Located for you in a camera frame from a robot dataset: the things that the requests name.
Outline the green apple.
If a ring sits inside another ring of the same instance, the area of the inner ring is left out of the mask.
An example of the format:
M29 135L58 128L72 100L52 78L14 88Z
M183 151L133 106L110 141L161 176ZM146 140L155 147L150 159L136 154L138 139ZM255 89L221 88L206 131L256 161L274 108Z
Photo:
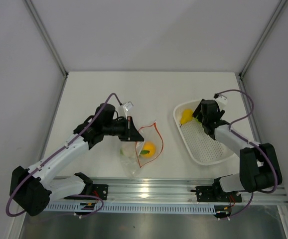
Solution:
M202 124L202 122L199 120L199 118L194 118L194 120L199 123L199 124Z

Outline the white green cabbage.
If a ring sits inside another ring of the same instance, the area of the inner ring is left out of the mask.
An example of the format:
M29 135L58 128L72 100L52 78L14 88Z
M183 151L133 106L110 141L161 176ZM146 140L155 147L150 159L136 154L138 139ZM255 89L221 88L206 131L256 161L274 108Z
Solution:
M120 154L128 158L137 157L136 148L133 145L122 145L120 149Z

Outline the orange peach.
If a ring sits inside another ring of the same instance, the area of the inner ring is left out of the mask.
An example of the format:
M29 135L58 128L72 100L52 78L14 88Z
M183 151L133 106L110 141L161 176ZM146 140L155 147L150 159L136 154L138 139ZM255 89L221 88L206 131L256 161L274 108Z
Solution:
M156 153L156 146L154 143L147 141L144 143L140 156L144 158L152 158Z

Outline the clear zip top bag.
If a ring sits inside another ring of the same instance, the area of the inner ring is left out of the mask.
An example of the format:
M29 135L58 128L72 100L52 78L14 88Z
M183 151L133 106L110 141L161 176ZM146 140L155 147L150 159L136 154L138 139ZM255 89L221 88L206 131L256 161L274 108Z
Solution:
M142 126L139 133L144 137L143 142L123 142L120 148L120 162L128 177L138 175L144 167L157 160L164 149L164 140L155 121Z

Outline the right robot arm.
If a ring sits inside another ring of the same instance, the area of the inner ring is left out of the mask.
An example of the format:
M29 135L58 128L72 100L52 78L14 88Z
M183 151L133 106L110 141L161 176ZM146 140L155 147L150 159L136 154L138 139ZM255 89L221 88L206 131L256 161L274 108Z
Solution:
M214 180L213 197L223 201L230 192L273 193L283 180L273 145L253 142L242 136L222 119L224 113L215 100L202 99L192 115L202 124L206 135L239 157L237 174Z

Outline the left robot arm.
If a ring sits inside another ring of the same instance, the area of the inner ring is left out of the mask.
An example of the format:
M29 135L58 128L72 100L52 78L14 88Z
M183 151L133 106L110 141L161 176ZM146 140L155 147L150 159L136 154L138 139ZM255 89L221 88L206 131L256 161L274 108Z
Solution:
M19 166L13 170L10 199L30 216L40 214L51 201L59 199L90 198L103 201L105 198L99 197L93 180L85 174L78 172L61 180L56 180L55 176L78 156L100 143L105 136L116 136L122 142L144 141L129 115L133 104L127 102L120 107L123 116L115 117L116 108L113 105L100 104L95 115L78 125L62 148L28 168Z

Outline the yellow pear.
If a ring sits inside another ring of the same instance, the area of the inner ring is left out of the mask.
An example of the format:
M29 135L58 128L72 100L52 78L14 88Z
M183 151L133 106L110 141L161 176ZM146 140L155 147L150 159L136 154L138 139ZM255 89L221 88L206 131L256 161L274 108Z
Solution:
M182 127L184 124L190 122L193 119L193 111L191 109L185 109L182 112L182 116L180 119L180 127Z

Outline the white perforated basket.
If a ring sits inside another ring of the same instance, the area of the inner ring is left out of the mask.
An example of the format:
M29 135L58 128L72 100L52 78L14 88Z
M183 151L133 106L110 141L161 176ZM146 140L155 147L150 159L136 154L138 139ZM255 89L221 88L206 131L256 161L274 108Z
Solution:
M210 166L233 159L235 153L224 144L213 140L204 133L202 124L191 120L183 126L180 125L182 113L185 110L194 111L200 103L200 99L188 101L177 105L173 110L173 118L179 134L190 157L203 166Z

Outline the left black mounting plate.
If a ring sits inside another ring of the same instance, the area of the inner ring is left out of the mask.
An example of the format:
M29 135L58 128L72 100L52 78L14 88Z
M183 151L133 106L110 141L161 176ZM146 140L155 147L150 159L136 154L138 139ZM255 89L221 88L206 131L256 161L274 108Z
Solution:
M107 200L109 185L107 184L94 184L92 186L92 196L101 198L103 201Z

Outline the black mounting plate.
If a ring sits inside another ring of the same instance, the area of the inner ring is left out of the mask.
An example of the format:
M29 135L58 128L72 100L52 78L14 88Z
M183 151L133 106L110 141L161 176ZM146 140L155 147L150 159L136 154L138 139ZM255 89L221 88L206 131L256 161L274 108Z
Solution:
M237 191L224 192L219 188L214 188L212 186L197 186L191 189L190 192L196 195L198 202L215 202L215 203L241 203L242 196L237 195Z
M101 198L103 201L107 200L109 185L107 184L94 184L92 186L92 196Z

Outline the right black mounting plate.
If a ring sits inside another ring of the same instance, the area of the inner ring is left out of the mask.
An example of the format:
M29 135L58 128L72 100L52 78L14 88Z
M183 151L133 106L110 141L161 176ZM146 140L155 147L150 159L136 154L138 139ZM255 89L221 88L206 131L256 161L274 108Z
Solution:
M198 202L215 202L215 203L241 203L242 196L237 195L237 191L224 192L219 188L214 188L212 186L197 186L191 189L190 192L196 195Z

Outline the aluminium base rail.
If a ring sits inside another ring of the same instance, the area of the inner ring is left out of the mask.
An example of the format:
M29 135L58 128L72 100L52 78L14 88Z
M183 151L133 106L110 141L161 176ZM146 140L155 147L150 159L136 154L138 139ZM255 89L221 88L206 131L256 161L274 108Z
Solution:
M196 186L211 186L213 179L92 178L95 184L107 184L105 203L195 204ZM284 186L273 194L255 192L251 205L287 205Z

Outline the right aluminium frame post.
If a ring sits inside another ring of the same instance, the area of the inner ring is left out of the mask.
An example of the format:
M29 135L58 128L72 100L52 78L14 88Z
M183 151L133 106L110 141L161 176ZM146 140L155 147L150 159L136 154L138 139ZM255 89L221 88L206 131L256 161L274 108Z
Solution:
M281 18L283 12L285 11L288 5L288 0L280 0L278 1L277 6L273 10L268 22L266 23L260 37L258 38L255 46L253 47L249 57L247 58L245 64L242 67L241 72L239 73L239 79L243 80L246 73L254 63L255 59L259 55L261 49L263 48L264 44L268 40L270 34L272 33L274 27L277 25L279 19Z

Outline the aluminium frame post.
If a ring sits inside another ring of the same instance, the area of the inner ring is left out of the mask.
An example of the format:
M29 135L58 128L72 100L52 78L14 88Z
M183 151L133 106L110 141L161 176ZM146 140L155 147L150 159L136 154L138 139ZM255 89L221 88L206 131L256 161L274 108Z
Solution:
M56 47L54 46L54 43L42 21L42 18L40 17L34 3L32 0L23 0L22 1L24 6L26 7L30 17L32 18L33 23L35 24L42 40L44 41L45 46L47 47L49 53L51 54L53 60L55 61L59 71L61 74L66 78L68 76L68 72L65 69L65 66L59 56L58 51L56 50Z
M253 47L249 57L247 58L245 64L242 67L241 72L239 73L239 79L243 80L246 73L254 63L255 59L259 55L261 49L263 48L264 44L268 40L270 34L272 33L274 27L277 25L279 19L281 18L283 12L285 11L288 5L288 0L280 0L278 1L277 6L273 10L268 22L266 23L260 37L258 38L255 46Z

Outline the left aluminium frame post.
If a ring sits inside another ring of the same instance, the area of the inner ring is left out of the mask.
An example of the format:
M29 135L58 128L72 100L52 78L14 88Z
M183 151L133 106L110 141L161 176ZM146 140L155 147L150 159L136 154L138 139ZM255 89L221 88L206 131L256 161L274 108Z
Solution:
M51 54L53 60L55 61L59 71L61 74L66 78L68 76L68 72L65 69L65 66L59 56L58 51L56 50L56 47L54 46L54 43L42 21L42 18L40 17L34 3L32 0L23 0L22 1L24 6L26 7L30 17L32 18L33 23L35 24L42 40L44 41L45 46L47 47L49 53Z

